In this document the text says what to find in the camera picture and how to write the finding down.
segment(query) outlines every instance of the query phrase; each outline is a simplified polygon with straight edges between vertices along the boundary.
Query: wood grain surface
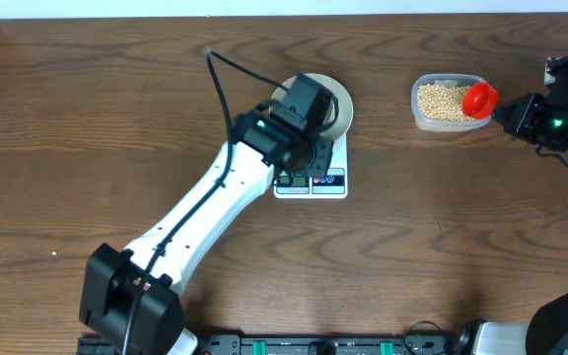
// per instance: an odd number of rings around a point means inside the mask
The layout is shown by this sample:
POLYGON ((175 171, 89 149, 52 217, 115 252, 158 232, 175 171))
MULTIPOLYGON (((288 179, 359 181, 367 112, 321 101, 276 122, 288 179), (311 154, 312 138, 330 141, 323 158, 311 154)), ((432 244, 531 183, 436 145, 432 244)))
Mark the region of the wood grain surface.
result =
MULTIPOLYGON (((350 194, 268 191, 205 256, 197 331, 388 334, 417 320, 529 321, 568 291, 568 171, 495 123, 418 130, 415 80, 544 92, 568 15, 0 21, 0 353, 71 354, 84 265, 160 220, 224 141, 203 50, 283 81, 339 80, 350 194)), ((218 66, 232 112, 272 88, 218 66)))

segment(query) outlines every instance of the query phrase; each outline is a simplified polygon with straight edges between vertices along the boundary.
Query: clear plastic container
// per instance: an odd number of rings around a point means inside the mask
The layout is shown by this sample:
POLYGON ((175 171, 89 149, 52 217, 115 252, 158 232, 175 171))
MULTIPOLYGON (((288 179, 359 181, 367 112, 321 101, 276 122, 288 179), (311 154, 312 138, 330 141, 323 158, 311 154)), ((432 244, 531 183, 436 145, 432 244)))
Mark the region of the clear plastic container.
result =
POLYGON ((483 119, 470 121, 451 121, 429 118, 420 111, 418 107, 418 88, 421 85, 435 84, 436 81, 452 80, 457 81, 458 86, 473 86, 477 83, 485 83, 485 80, 476 75, 466 74, 428 74, 418 79, 411 89, 411 110, 415 117, 415 125, 426 131, 431 132, 464 132, 470 129, 482 127, 492 119, 489 115, 483 119))

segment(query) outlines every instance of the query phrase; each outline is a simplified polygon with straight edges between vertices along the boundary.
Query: kitchen scale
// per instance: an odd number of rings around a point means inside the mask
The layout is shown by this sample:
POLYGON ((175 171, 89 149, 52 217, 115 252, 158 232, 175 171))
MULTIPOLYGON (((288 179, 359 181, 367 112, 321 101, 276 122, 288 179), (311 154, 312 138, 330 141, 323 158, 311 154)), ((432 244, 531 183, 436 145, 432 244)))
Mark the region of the kitchen scale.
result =
MULTIPOLYGON (((348 193, 347 135, 345 132, 352 124, 354 117, 352 98, 336 80, 322 74, 306 75, 332 91, 338 99, 339 117, 332 127, 321 134, 334 140, 332 160, 325 177, 305 177, 282 172, 273 187, 273 193, 277 198, 286 199, 343 199, 348 193)), ((294 81, 295 78, 290 78, 283 85, 290 88, 294 81)), ((285 92, 282 89, 277 89, 272 99, 282 100, 284 95, 285 92)), ((330 105, 324 123, 330 123, 333 120, 334 105, 330 105)))

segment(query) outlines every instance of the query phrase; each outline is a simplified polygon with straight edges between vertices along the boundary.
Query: green connector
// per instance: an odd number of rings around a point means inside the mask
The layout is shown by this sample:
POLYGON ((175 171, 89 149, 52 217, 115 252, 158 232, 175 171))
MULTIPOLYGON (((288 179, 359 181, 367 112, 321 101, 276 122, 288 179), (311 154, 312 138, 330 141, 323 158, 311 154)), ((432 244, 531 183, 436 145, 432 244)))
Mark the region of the green connector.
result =
POLYGON ((388 341, 388 342, 382 342, 381 343, 381 355, 393 355, 393 343, 392 342, 388 341))
POLYGON ((266 342, 265 341, 254 341, 253 342, 253 355, 266 355, 266 342))

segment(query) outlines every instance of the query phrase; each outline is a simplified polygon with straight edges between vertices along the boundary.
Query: white wall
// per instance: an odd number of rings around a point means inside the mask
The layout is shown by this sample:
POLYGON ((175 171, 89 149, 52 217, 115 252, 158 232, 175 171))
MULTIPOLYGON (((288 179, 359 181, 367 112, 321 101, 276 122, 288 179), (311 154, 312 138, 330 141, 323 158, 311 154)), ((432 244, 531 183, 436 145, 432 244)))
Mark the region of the white wall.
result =
POLYGON ((568 0, 0 0, 0 19, 568 12, 568 0))

